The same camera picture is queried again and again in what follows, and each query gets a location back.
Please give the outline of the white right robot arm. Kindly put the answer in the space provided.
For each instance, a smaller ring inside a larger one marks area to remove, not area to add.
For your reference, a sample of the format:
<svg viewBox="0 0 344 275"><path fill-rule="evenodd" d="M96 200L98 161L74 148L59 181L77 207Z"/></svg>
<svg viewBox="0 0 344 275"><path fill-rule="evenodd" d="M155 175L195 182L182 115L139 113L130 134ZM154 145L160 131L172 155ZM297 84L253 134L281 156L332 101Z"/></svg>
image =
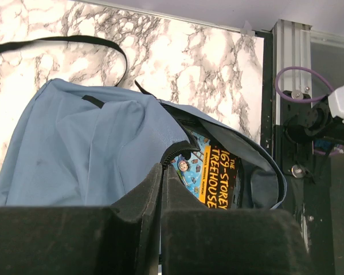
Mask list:
<svg viewBox="0 0 344 275"><path fill-rule="evenodd" d="M344 145L344 86L290 118L286 134L295 143L321 139Z"/></svg>

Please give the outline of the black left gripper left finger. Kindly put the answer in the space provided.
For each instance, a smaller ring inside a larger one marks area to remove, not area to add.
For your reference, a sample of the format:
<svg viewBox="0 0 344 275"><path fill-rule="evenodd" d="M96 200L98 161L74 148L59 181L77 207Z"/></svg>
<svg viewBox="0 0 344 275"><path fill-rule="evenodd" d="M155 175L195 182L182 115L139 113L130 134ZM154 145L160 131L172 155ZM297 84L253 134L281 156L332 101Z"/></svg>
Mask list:
<svg viewBox="0 0 344 275"><path fill-rule="evenodd" d="M110 206L0 207L0 274L157 274L162 178Z"/></svg>

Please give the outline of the blue student backpack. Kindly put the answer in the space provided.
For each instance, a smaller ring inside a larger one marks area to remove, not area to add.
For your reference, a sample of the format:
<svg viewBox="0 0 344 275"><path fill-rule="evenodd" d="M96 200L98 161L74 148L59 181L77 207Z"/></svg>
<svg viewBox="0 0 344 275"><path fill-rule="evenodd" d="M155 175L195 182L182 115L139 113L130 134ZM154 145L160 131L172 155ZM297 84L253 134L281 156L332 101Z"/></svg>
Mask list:
<svg viewBox="0 0 344 275"><path fill-rule="evenodd" d="M241 159L238 208L275 209L284 201L286 180L266 150L197 108L144 89L56 78L29 101L12 134L0 172L0 207L111 205L155 164L174 167L177 156L190 159L199 151L189 131Z"/></svg>

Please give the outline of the black cover story book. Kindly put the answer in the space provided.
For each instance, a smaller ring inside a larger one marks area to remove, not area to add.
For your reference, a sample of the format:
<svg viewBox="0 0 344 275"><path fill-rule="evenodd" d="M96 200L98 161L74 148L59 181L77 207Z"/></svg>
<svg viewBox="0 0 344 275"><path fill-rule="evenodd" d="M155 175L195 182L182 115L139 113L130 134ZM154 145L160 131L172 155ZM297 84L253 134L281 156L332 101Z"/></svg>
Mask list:
<svg viewBox="0 0 344 275"><path fill-rule="evenodd" d="M171 161L183 185L208 208L238 208L241 203L241 159L218 141L189 132L200 150L192 152L190 159L179 155Z"/></svg>

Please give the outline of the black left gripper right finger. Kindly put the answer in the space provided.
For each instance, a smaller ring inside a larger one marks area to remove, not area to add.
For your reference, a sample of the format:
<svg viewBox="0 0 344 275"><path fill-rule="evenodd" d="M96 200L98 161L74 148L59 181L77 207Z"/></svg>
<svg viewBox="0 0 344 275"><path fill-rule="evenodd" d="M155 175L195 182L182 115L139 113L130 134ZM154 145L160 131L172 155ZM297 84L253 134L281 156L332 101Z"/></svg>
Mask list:
<svg viewBox="0 0 344 275"><path fill-rule="evenodd" d="M284 210L216 210L174 167L163 173L163 274L314 274L300 228Z"/></svg>

